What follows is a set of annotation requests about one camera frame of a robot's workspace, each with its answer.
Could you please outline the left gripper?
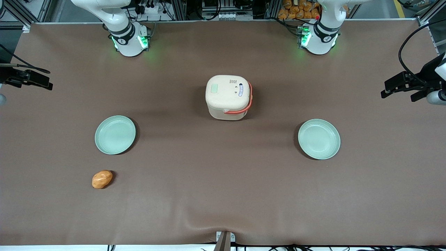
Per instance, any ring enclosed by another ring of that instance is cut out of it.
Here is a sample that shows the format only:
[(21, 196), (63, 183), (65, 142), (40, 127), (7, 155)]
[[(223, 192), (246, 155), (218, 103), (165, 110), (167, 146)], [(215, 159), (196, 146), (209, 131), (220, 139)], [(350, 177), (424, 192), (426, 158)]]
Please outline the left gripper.
[[(418, 76), (427, 83), (427, 86), (436, 90), (445, 90), (446, 81), (446, 56), (445, 52), (427, 62), (418, 73)], [(384, 90), (381, 91), (381, 98), (397, 92), (418, 91), (410, 96), (411, 102), (425, 99), (428, 102), (436, 102), (436, 91), (424, 91), (424, 85), (414, 76), (406, 71), (384, 81)]]

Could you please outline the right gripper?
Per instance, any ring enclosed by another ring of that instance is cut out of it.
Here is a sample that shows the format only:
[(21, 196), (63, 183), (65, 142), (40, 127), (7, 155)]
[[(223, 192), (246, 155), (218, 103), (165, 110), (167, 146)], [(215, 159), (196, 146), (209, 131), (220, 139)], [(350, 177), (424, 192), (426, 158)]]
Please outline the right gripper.
[(53, 90), (53, 84), (50, 82), (49, 77), (37, 73), (33, 70), (15, 69), (9, 66), (0, 67), (0, 83), (3, 85), (11, 85), (13, 87), (21, 88), (22, 84), (28, 86), (41, 87), (46, 90)]

